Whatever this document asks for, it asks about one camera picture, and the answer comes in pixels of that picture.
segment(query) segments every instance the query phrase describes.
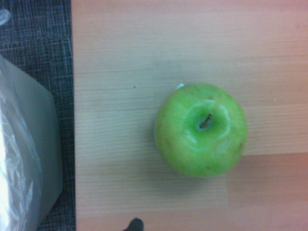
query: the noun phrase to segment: black object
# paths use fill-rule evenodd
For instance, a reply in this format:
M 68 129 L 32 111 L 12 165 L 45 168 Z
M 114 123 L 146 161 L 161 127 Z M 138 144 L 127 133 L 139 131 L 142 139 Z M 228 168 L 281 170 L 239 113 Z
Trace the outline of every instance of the black object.
M 129 226 L 123 231 L 143 231 L 143 221 L 139 218 L 135 218 L 129 224 Z

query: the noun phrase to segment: green apple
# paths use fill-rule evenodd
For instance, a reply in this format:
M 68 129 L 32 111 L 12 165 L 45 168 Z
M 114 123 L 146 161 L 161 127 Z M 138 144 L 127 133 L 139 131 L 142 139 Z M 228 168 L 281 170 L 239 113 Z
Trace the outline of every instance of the green apple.
M 212 177 L 241 159 L 247 123 L 241 106 L 228 93 L 199 83 L 180 87 L 166 99 L 154 137 L 170 167 L 192 177 Z

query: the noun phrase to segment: gray carpet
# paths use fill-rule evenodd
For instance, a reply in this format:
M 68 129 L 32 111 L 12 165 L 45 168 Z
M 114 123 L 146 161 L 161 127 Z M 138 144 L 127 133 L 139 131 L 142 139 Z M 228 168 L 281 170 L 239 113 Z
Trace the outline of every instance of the gray carpet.
M 39 231 L 72 231 L 75 216 L 74 100 L 69 0 L 6 0 L 12 18 L 0 26 L 0 54 L 54 96 L 60 122 L 64 190 Z

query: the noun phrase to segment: plastic bag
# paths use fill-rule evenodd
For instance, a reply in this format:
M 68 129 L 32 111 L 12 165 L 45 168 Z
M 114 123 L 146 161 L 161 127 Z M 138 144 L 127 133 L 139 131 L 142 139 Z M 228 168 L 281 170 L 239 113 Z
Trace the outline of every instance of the plastic bag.
M 41 197 L 40 158 L 0 56 L 0 231 L 35 230 Z

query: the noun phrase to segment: wooden table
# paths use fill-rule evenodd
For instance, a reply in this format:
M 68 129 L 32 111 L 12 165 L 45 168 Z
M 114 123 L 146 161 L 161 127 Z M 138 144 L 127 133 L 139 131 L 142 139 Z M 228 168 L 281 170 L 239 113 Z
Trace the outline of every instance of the wooden table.
M 308 1 L 73 0 L 77 231 L 308 230 Z M 154 120 L 179 83 L 229 92 L 244 157 L 192 179 Z

